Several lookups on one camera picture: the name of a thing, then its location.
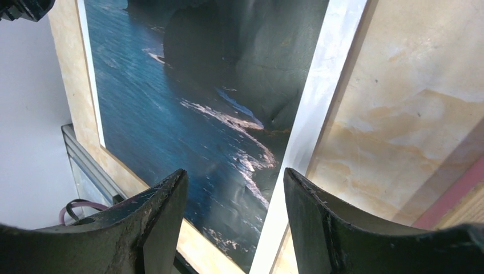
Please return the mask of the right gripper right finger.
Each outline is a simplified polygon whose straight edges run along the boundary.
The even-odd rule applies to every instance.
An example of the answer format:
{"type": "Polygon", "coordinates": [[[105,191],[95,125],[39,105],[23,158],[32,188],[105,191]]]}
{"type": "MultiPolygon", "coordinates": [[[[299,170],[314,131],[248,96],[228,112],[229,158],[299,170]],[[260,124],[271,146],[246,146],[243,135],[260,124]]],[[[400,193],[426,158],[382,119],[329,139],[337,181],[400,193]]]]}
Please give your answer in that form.
{"type": "Polygon", "coordinates": [[[482,273],[483,224],[398,224],[318,188],[292,168],[284,193],[300,273],[482,273]]]}

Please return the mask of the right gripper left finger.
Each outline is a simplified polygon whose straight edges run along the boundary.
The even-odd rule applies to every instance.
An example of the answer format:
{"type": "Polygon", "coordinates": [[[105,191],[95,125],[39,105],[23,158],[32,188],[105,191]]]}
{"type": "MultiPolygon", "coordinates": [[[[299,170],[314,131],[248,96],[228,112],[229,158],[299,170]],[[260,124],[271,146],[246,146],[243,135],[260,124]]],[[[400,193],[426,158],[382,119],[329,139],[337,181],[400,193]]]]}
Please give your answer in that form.
{"type": "Polygon", "coordinates": [[[71,225],[1,226],[2,273],[170,273],[188,196],[188,174],[71,225]]]}

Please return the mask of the pink wooden picture frame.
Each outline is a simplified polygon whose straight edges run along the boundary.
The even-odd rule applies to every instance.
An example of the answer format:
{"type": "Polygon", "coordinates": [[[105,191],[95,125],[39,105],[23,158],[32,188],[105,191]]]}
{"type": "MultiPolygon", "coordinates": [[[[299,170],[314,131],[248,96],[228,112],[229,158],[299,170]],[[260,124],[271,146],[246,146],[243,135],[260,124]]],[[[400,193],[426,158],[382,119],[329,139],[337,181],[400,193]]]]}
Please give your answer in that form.
{"type": "Polygon", "coordinates": [[[454,182],[413,224],[412,227],[430,230],[437,228],[451,211],[483,181],[483,156],[454,182]]]}

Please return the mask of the landscape photo print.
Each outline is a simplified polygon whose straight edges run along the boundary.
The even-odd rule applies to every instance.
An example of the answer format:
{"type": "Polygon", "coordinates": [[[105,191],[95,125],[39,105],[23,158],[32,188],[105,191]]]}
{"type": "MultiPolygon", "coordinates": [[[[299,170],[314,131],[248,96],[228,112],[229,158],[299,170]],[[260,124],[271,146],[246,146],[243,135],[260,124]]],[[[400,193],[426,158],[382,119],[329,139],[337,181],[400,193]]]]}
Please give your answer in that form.
{"type": "Polygon", "coordinates": [[[179,252],[270,273],[283,173],[307,171],[367,1],[78,1],[101,148],[153,186],[189,175],[179,252]]]}

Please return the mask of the brown cardboard backing board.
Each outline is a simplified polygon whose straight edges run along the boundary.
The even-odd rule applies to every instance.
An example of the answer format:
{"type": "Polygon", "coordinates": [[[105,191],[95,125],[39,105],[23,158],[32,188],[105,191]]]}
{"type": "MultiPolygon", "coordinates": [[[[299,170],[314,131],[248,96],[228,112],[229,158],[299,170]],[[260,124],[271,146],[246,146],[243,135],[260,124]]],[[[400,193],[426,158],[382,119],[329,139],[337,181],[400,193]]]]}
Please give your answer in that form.
{"type": "MultiPolygon", "coordinates": [[[[48,14],[67,101],[77,141],[129,197],[147,189],[147,185],[100,144],[95,97],[91,83],[93,72],[85,43],[87,21],[84,7],[77,1],[56,1],[48,14]]],[[[242,273],[231,259],[206,239],[187,219],[183,219],[177,251],[198,273],[242,273]]]]}

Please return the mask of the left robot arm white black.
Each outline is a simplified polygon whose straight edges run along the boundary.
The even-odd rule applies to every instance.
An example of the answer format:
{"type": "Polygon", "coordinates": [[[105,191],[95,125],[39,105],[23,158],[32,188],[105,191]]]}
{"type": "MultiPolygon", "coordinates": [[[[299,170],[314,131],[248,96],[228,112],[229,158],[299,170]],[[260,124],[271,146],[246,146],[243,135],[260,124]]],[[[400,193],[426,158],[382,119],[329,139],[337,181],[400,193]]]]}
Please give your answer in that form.
{"type": "Polygon", "coordinates": [[[40,21],[53,7],[55,0],[1,0],[1,20],[26,19],[40,21]]]}

